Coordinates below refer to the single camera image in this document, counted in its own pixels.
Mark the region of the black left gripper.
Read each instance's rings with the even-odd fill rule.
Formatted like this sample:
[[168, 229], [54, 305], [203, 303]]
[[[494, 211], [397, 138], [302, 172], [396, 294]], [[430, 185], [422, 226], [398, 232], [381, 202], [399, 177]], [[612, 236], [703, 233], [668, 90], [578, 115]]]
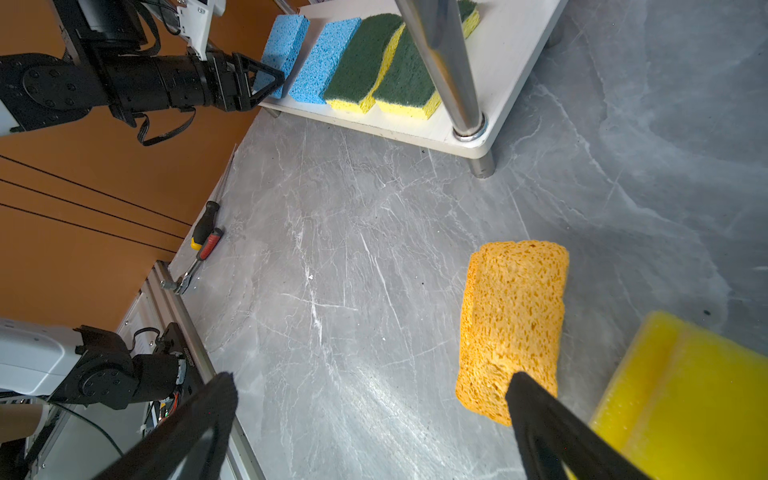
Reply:
[[250, 111], [285, 82], [284, 73], [242, 55], [209, 51], [180, 56], [113, 56], [99, 65], [101, 85], [89, 91], [91, 107], [107, 106], [120, 120], [151, 111], [212, 106]]

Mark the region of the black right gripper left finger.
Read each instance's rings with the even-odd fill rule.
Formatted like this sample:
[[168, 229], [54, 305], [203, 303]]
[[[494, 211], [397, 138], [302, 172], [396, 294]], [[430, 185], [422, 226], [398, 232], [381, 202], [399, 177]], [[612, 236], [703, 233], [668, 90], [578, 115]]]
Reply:
[[237, 406], [233, 375], [217, 374], [96, 477], [108, 480], [219, 478]]

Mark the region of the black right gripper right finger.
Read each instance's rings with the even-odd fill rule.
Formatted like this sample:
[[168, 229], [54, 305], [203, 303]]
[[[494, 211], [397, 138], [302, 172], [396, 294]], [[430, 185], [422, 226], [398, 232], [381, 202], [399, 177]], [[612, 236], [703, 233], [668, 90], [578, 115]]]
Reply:
[[529, 479], [645, 479], [647, 476], [525, 372], [506, 401]]

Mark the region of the blue sponge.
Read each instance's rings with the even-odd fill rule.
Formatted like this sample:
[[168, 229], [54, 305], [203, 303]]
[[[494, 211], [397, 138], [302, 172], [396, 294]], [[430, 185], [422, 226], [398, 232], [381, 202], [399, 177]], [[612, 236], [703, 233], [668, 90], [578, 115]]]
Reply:
[[324, 104], [324, 92], [350, 41], [362, 23], [360, 17], [327, 23], [296, 76], [289, 96], [300, 103]]
[[293, 70], [309, 24], [303, 15], [279, 15], [273, 24], [261, 62], [280, 70], [285, 81]]

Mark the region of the green yellow scouring sponge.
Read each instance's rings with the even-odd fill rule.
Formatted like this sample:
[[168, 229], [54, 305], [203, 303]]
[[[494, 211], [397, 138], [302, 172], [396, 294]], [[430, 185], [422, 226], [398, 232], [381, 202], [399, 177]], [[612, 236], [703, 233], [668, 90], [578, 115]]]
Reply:
[[346, 48], [323, 99], [334, 110], [367, 113], [387, 73], [405, 24], [399, 15], [365, 18]]
[[373, 94], [390, 114], [427, 120], [446, 92], [453, 102], [473, 90], [465, 39], [479, 24], [473, 1], [399, 1], [406, 30], [393, 62]]

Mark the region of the orange yellow sponge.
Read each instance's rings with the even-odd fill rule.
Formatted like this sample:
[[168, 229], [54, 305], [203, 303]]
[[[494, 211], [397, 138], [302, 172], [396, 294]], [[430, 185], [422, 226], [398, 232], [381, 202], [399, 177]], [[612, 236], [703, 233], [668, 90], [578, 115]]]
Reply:
[[465, 408], [510, 425], [506, 392], [518, 372], [558, 394], [569, 263], [566, 248], [547, 241], [488, 243], [471, 255], [456, 381]]

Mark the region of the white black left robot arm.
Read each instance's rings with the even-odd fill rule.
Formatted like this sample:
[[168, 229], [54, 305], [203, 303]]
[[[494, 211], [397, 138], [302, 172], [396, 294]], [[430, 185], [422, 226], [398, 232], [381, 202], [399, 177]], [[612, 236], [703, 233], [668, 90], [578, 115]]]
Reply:
[[[222, 1], [188, 1], [175, 8], [189, 51], [164, 56], [156, 19], [165, 3], [57, 1], [54, 9], [67, 54], [5, 56], [1, 60], [1, 131], [5, 135], [77, 121], [96, 106], [137, 129], [145, 147], [152, 111], [194, 115], [200, 106], [248, 111], [280, 88], [277, 69], [208, 45]], [[183, 407], [204, 384], [179, 325], [160, 331], [156, 351], [138, 354], [110, 331], [32, 323], [1, 324], [1, 386], [44, 396], [73, 412], [99, 403], [120, 410], [133, 403], [170, 400]]]

